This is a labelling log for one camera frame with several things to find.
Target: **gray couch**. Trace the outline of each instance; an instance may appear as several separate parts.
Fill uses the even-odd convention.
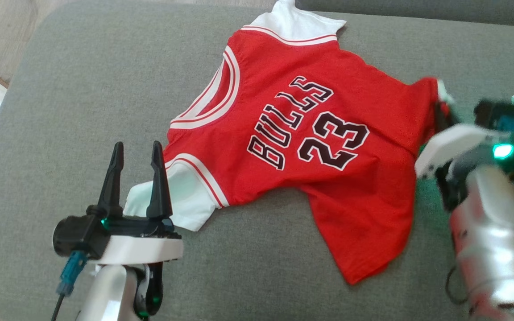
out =
[[[296,0],[298,8],[514,26],[514,0]]]
[[[204,88],[227,38],[262,10],[141,2],[77,2],[38,27],[0,109],[0,317],[47,320],[65,264],[57,222],[95,203],[122,140],[123,198],[151,178],[153,140]],[[444,79],[461,118],[482,97],[514,94],[514,27],[323,13],[348,21],[341,48],[405,82]],[[185,254],[165,265],[155,320],[452,321],[447,214],[432,181],[418,183],[410,242],[389,268],[348,286],[306,197],[293,189],[219,210]],[[92,276],[79,278],[60,320],[73,320]],[[454,284],[461,294],[461,286]]]

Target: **robotic arm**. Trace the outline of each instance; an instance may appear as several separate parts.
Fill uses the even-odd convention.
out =
[[[487,117],[476,109],[476,124],[455,124],[433,136],[415,170],[419,178],[437,179],[451,213],[469,319],[514,321],[514,128],[494,130],[505,129],[501,124],[509,119],[494,112],[501,111],[495,104],[482,103]]]
[[[53,247],[69,257],[57,288],[59,302],[73,292],[87,261],[100,267],[77,321],[139,321],[155,315],[163,297],[163,262],[183,255],[182,237],[170,219],[172,207],[162,145],[152,151],[153,190],[147,217],[123,217],[120,173],[124,162],[122,142],[116,143],[97,205],[83,217],[59,222]]]

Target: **black cable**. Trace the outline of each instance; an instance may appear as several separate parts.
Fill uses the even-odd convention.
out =
[[[63,304],[63,299],[65,298],[64,294],[59,295],[59,301],[57,301],[57,305],[55,306],[55,312],[53,312],[53,316],[51,317],[51,321],[56,321],[57,316],[59,315],[59,309],[61,308],[61,304]]]
[[[463,299],[457,299],[457,297],[453,296],[453,294],[449,290],[449,280],[451,280],[451,275],[453,275],[453,273],[455,272],[456,269],[457,269],[457,266],[454,265],[451,268],[451,270],[449,270],[449,272],[447,274],[447,278],[445,278],[445,294],[447,295],[447,297],[449,298],[451,303],[453,303],[455,305],[462,305],[463,303],[467,302],[467,297],[464,297]]]

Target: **cable connector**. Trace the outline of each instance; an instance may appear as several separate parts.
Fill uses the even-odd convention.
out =
[[[514,134],[514,118],[506,115],[501,116],[498,120],[497,130]]]
[[[87,262],[88,256],[83,251],[74,251],[71,253],[63,269],[63,273],[61,273],[61,283],[59,283],[57,287],[57,294],[65,295],[66,297],[73,294],[75,282]]]

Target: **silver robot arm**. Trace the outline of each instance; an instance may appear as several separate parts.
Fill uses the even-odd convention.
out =
[[[438,179],[472,321],[514,321],[514,185],[493,158],[508,133],[457,124],[432,137],[416,162]]]
[[[98,272],[77,321],[142,321],[153,315],[157,310],[149,311],[149,292],[163,286],[162,262],[182,256],[181,239],[112,236],[102,258],[92,262]],[[160,290],[151,298],[153,305],[162,300]]]

